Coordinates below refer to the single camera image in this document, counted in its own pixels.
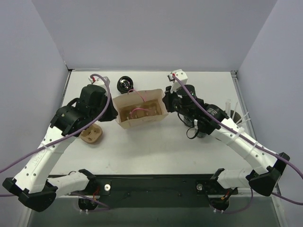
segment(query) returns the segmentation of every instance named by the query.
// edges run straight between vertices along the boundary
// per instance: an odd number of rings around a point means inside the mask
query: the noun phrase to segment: wall
[[[278,0],[239,69],[240,87],[258,140],[286,152],[303,170],[303,2]],[[290,167],[282,194],[303,202],[301,178]],[[284,202],[290,226],[302,226],[303,207]]]
[[[0,2],[0,168],[38,147],[59,106],[68,71],[30,0]],[[23,164],[0,174],[2,184]],[[0,187],[0,194],[7,193]],[[0,198],[0,226],[17,226],[23,206]]]
[[[70,69],[231,71],[276,0],[33,0]]]

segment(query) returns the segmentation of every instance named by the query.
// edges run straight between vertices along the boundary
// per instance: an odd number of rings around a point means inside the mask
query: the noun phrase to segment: bolt
[[[202,191],[203,185],[201,183],[197,184],[197,190]]]
[[[109,185],[109,184],[106,184],[106,185],[104,186],[104,190],[105,190],[106,192],[109,192],[109,191],[110,191],[110,185]]]

